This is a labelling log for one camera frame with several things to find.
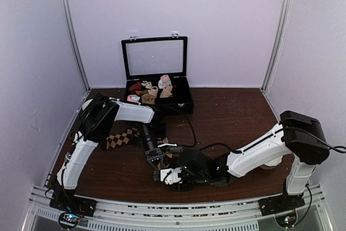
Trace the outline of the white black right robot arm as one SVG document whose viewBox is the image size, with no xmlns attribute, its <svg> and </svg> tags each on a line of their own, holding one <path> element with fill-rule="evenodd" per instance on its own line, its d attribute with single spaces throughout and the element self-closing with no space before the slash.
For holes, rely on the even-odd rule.
<svg viewBox="0 0 346 231">
<path fill-rule="evenodd" d="M 263 215 L 276 214 L 304 206 L 305 185 L 331 150 L 345 153 L 344 146 L 327 143 L 319 120 L 287 110 L 271 130 L 246 146 L 215 159 L 201 150 L 186 149 L 172 167 L 156 170 L 154 180 L 172 185 L 175 190 L 186 190 L 195 183 L 225 187 L 257 167 L 275 167 L 284 155 L 293 154 L 283 193 L 259 201 Z"/>
</svg>

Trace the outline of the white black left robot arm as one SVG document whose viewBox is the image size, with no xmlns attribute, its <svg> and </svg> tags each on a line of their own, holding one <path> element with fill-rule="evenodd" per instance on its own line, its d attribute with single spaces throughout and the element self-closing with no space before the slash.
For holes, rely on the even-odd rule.
<svg viewBox="0 0 346 231">
<path fill-rule="evenodd" d="M 161 127 L 162 115 L 155 107 L 97 94 L 84 104 L 81 120 L 71 149 L 52 182 L 53 195 L 50 199 L 51 207 L 76 214 L 86 214 L 88 210 L 95 209 L 94 200 L 77 198 L 75 190 L 90 155 L 106 140 L 114 122 L 139 123 L 139 136 L 147 161 L 157 169 L 163 165 L 164 159 L 155 133 Z"/>
</svg>

